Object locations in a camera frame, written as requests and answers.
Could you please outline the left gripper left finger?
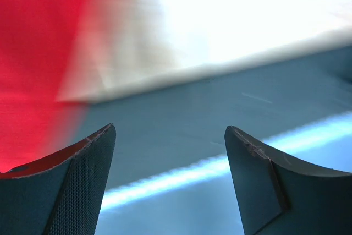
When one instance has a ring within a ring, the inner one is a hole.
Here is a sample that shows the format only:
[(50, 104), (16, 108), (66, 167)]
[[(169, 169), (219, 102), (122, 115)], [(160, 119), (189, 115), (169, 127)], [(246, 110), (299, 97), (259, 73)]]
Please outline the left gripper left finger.
[(108, 124), (1, 173), (1, 235), (94, 234), (116, 143)]

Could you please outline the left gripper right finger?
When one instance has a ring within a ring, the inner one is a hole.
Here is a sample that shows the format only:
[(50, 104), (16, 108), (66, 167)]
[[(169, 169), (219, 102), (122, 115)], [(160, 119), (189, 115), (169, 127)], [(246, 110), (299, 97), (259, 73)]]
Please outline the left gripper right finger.
[(351, 173), (269, 146), (237, 127), (224, 135), (245, 234), (351, 234)]

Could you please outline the red t-shirt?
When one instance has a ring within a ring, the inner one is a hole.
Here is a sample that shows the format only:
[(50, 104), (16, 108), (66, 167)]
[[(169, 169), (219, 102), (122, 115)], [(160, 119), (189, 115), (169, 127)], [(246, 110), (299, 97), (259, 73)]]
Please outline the red t-shirt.
[(83, 104), (62, 103), (77, 85), (75, 44), (90, 0), (1, 0), (1, 171), (64, 147)]

